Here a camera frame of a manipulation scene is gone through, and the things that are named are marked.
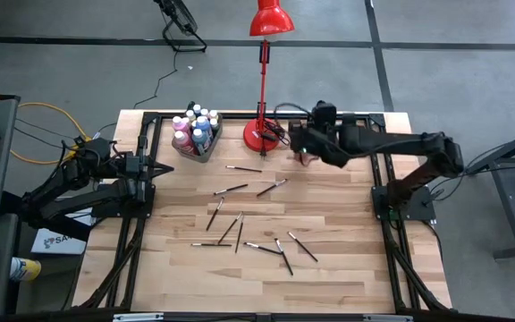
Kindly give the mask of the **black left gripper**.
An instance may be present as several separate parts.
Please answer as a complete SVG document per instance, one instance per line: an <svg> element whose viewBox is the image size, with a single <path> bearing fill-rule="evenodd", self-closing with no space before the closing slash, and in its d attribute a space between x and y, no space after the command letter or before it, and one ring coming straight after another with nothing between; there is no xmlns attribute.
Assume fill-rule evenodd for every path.
<svg viewBox="0 0 515 322"><path fill-rule="evenodd" d="M154 170L149 176L148 167ZM122 177L147 180L149 177L156 178L159 175L171 173L173 167L157 162L154 157L124 154L118 170Z"/></svg>

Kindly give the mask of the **red plastic cup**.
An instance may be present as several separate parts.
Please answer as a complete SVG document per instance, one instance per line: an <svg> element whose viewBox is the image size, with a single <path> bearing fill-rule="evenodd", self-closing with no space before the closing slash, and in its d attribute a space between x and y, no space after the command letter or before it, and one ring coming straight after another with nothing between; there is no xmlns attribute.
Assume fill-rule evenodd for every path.
<svg viewBox="0 0 515 322"><path fill-rule="evenodd" d="M317 161L318 156L311 155L309 153L299 152L294 154L294 159L303 166L309 166L311 162Z"/></svg>

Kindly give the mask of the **black aluminium table frame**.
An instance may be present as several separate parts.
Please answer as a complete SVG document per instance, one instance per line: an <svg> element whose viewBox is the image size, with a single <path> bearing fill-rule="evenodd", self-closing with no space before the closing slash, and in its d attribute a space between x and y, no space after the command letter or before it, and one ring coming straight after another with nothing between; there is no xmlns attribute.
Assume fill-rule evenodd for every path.
<svg viewBox="0 0 515 322"><path fill-rule="evenodd" d="M383 227L374 215L370 191L379 182L409 174L417 159L379 156L352 160L344 168L319 161L302 166L285 146L266 157L246 148L242 132L247 122L240 112L227 114L206 163L181 157L170 142L172 126L164 126L157 159L173 171L155 181L156 199L144 231L131 309L162 312L170 319L186 312L274 317L393 312ZM257 197L286 178L285 184ZM249 186L213 195L244 183ZM221 197L224 204L206 231ZM240 212L244 226L237 254L240 221L222 242L231 247L190 246L217 243ZM281 255L243 245L278 250L274 238L281 242L294 275Z"/></svg>

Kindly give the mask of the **silver aluminium bracket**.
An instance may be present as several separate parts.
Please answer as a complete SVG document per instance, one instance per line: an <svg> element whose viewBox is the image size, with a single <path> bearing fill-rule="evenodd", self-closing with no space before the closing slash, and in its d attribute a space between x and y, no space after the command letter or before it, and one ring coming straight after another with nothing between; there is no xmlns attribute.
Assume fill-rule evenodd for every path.
<svg viewBox="0 0 515 322"><path fill-rule="evenodd" d="M385 314L365 314L363 322L414 322L412 316L385 315Z"/></svg>
<svg viewBox="0 0 515 322"><path fill-rule="evenodd" d="M115 314L112 322L164 322L161 312Z"/></svg>

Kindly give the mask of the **red desk lamp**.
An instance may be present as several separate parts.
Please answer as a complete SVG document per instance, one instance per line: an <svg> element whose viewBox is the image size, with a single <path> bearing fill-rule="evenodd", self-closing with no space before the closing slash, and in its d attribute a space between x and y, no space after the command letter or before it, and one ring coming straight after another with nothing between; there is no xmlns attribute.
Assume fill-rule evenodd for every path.
<svg viewBox="0 0 515 322"><path fill-rule="evenodd" d="M271 39L277 35L294 31L291 16L282 8L280 0L257 0L249 35L261 37L259 52L260 93L257 103L257 117L249 121L243 131L245 145L265 157L268 151L276 148L279 139L266 128L266 73L270 61Z"/></svg>

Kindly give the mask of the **grey plastic storage bin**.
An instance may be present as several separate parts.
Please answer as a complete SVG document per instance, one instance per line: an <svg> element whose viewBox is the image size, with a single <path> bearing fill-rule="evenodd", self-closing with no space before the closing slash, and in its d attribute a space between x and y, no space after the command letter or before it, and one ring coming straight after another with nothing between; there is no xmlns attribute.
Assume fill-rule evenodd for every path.
<svg viewBox="0 0 515 322"><path fill-rule="evenodd" d="M186 116L186 111L187 111L187 110L193 110L193 107L194 107L196 104L198 104L198 103L196 103L196 102L194 102L194 101L190 101L190 102L188 103L187 107L186 107L186 110L185 110L182 114L177 114L177 115L175 115L175 116L187 117L187 116ZM173 137L172 137L172 146L173 146L173 148L174 148L174 149L175 149L175 150L176 150L176 151L177 151L177 152L178 152L182 157L186 157L186 158L188 158L188 159L190 159L190 160L193 160L193 161L196 161L196 162L199 162L199 163L206 163L206 162L209 160L209 158L211 157L211 155L212 155L212 153L213 153L213 151L214 151L215 147L217 146L217 142L218 142L218 140L219 140L219 139L220 139L220 137L221 137L222 129L223 129L223 115L222 115L220 112L218 112L217 110L216 110L216 112L218 113L218 117L217 117L216 119L217 119L217 120L219 121L219 123L220 123L220 128L219 128L219 130L218 130L218 131L216 131L216 130L213 130L213 129L212 129L212 130L213 130L213 135L212 135L212 136L209 136L209 138L211 139L211 145L210 145L210 147L209 147L209 149L208 149L208 151L207 151L207 153L206 153L205 155L201 156L201 155L198 153L198 150L197 150L197 149L196 149L196 154L195 154L195 155L189 155L189 154L183 153L183 152L181 152L181 151L179 151L179 150L175 149L175 148L174 148L174 146L173 146ZM201 116L201 113L200 113L200 112L199 112L199 113L195 113L195 116L196 116L196 119L195 119L195 120L190 120L190 123L191 123L191 126L190 126L190 127L191 127L191 132L190 132L189 136L190 136L191 140L192 140L192 132L193 132L193 130L194 130L194 129L197 129L197 128L196 128L196 120L197 120L197 118L198 118L199 116Z"/></svg>

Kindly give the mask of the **yellow white can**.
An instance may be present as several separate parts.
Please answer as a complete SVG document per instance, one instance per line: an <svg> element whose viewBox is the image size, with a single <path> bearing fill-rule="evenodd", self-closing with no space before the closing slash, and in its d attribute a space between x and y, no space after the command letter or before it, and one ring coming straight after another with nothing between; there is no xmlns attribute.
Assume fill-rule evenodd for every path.
<svg viewBox="0 0 515 322"><path fill-rule="evenodd" d="M39 276L41 268L37 260L12 257L9 278L14 282L33 281Z"/></svg>

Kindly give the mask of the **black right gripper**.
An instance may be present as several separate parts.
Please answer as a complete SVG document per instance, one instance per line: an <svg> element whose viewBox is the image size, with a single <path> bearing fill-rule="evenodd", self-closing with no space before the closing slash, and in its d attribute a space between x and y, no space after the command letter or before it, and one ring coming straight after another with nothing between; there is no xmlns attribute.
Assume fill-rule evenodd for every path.
<svg viewBox="0 0 515 322"><path fill-rule="evenodd" d="M339 168L345 167L345 155L334 141L299 120L289 121L290 149L295 153L304 152L314 156L325 164Z"/></svg>

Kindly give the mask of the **white printed box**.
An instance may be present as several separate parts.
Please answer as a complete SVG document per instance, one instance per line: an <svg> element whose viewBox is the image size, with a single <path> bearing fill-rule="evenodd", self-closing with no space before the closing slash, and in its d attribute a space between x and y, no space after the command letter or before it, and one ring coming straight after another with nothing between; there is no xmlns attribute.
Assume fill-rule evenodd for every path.
<svg viewBox="0 0 515 322"><path fill-rule="evenodd" d="M81 255L87 243L71 237L39 229L31 247L32 253L55 255Z"/></svg>

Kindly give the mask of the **large teal paint bottle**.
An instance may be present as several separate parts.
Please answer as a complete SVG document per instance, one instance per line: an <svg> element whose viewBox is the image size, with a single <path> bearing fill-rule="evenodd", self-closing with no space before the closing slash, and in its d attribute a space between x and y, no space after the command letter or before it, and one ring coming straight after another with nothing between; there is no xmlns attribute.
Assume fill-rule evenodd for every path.
<svg viewBox="0 0 515 322"><path fill-rule="evenodd" d="M211 139L207 132L201 129L194 129L192 132L192 140L198 153L201 156L205 155L211 145Z"/></svg>

